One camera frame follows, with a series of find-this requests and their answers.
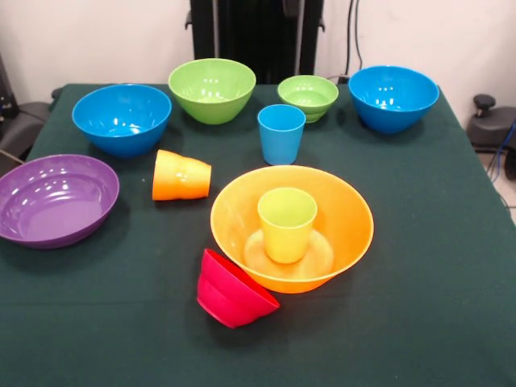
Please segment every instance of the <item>pink bowl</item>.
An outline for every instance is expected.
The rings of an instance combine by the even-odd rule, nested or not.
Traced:
[[[202,309],[230,328],[252,323],[280,307],[249,275],[210,249],[202,256],[197,291]]]

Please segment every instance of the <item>green tablecloth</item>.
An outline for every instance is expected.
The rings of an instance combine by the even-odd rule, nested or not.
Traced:
[[[297,164],[334,173],[371,206],[367,255],[279,312],[229,330],[195,302],[210,208],[264,166],[258,86],[231,123],[208,127],[174,104],[160,147],[212,164],[206,200],[151,200],[155,152],[116,160],[88,144],[71,111],[96,85],[68,85],[31,158],[79,153],[111,164],[121,194],[76,246],[0,241],[0,386],[516,385],[516,233],[441,97],[407,132],[360,125],[349,94],[305,129]]]

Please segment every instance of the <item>small green bowl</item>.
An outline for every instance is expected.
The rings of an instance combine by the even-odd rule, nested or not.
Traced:
[[[303,110],[307,123],[314,123],[330,109],[339,96],[339,89],[326,78],[297,75],[283,80],[277,93],[284,103]]]
[[[200,123],[217,125],[231,121],[248,103],[256,75],[234,60],[192,60],[169,76],[169,88],[177,103]]]

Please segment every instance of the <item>white wall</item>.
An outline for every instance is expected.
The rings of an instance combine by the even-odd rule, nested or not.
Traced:
[[[189,0],[0,0],[0,52],[20,102],[69,82],[166,83],[194,58]]]
[[[330,76],[345,68],[348,1],[325,2],[315,72]],[[189,0],[0,0],[0,52],[20,102],[68,82],[165,83],[194,56],[188,9]],[[423,71],[464,124],[476,93],[516,105],[514,21],[514,0],[361,0],[364,65]]]
[[[345,70],[348,4],[325,0],[327,32],[319,34],[317,74]],[[424,72],[463,125],[474,111],[474,94],[516,106],[515,0],[361,0],[358,35],[364,66]],[[357,66],[353,56],[352,73]]]

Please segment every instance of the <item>floor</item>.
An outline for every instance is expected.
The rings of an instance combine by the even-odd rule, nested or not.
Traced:
[[[484,169],[487,170],[489,162],[493,155],[488,153],[480,153],[478,156],[481,159],[482,165],[484,165]],[[516,225],[516,181],[509,181],[506,178],[506,175],[503,172],[503,165],[505,162],[505,157],[501,158],[501,170],[498,179],[493,183],[494,188],[498,191],[498,193],[506,200],[508,207],[510,208],[510,214],[513,218],[514,224]]]

